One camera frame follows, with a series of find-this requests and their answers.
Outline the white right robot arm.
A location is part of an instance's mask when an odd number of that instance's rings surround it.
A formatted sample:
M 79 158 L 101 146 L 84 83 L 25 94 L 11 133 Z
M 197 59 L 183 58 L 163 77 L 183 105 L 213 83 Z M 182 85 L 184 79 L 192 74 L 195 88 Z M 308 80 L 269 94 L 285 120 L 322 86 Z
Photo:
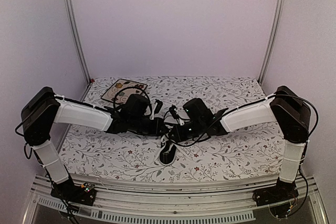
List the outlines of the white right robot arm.
M 306 143 L 316 129 L 310 126 L 311 115 L 318 114 L 316 107 L 308 100 L 297 96 L 287 86 L 280 86 L 276 92 L 258 101 L 234 109 L 222 109 L 213 113 L 200 98 L 193 98 L 183 105 L 189 117 L 184 125 L 176 124 L 167 139 L 176 145 L 192 140 L 201 141 L 204 135 L 222 136 L 244 127 L 276 122 L 285 140 L 285 150 L 278 177 L 278 185 L 271 190 L 276 201 L 291 194 L 292 186 L 303 159 Z

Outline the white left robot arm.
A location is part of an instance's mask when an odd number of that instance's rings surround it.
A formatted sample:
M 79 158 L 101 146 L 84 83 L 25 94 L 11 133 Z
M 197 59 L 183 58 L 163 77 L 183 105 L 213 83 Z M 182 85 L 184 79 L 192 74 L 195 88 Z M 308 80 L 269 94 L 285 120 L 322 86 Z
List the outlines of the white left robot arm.
M 51 87 L 43 87 L 22 109 L 17 126 L 41 166 L 58 185 L 58 192 L 67 200 L 78 195 L 78 188 L 70 182 L 70 175 L 50 141 L 50 130 L 56 123 L 90 127 L 110 134 L 131 132 L 142 136 L 162 136 L 169 130 L 163 118 L 156 114 L 161 101 L 154 104 L 144 90 L 129 95 L 124 104 L 100 108 L 88 103 L 58 96 Z

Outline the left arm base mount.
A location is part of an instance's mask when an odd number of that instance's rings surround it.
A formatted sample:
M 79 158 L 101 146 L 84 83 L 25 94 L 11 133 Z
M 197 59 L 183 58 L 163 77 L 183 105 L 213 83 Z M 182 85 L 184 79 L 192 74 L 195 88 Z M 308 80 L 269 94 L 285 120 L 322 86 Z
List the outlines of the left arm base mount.
M 78 186 L 72 181 L 67 180 L 60 184 L 54 184 L 50 195 L 62 199 L 63 201 L 69 201 L 86 206 L 93 206 L 96 199 L 97 191 L 89 186 Z

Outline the black canvas sneaker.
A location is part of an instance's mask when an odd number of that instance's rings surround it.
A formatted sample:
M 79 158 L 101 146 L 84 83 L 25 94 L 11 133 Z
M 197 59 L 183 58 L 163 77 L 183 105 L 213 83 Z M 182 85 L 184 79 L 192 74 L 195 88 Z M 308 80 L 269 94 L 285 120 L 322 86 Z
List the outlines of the black canvas sneaker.
M 171 165 L 176 157 L 176 146 L 171 141 L 167 141 L 161 145 L 162 148 L 159 153 L 159 161 L 163 165 Z

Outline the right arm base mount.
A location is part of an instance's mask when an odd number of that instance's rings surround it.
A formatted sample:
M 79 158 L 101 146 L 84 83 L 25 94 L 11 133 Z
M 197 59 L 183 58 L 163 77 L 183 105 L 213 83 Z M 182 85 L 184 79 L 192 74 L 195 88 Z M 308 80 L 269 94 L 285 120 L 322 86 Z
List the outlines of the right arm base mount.
M 258 207 L 285 201 L 284 204 L 269 207 L 269 211 L 273 217 L 285 219 L 294 215 L 304 205 L 308 196 L 308 187 L 306 187 L 303 202 L 294 210 L 298 202 L 298 196 L 299 193 L 295 182 L 286 183 L 278 179 L 274 186 L 254 190 L 252 199 Z

